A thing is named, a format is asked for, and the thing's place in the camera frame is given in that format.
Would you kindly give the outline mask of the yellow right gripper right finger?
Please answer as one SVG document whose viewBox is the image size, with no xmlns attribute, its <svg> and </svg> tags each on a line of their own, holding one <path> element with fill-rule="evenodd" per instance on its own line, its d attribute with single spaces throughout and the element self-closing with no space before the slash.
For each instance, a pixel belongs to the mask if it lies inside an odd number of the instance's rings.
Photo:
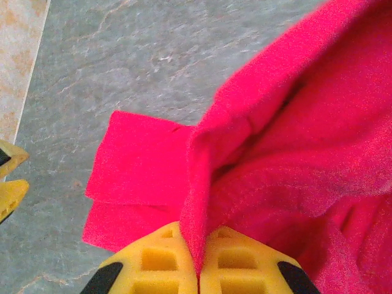
<svg viewBox="0 0 392 294">
<path fill-rule="evenodd" d="M 209 234 L 200 293 L 319 293 L 300 264 L 229 227 Z"/>
</svg>

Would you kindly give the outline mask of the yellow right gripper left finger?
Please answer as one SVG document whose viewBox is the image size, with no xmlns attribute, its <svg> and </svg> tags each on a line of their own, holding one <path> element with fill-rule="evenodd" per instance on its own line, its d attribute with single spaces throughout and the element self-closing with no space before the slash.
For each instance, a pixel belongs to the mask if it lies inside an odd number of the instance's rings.
<svg viewBox="0 0 392 294">
<path fill-rule="evenodd" d="M 106 259 L 81 292 L 197 293 L 197 275 L 179 223 L 167 224 Z"/>
</svg>

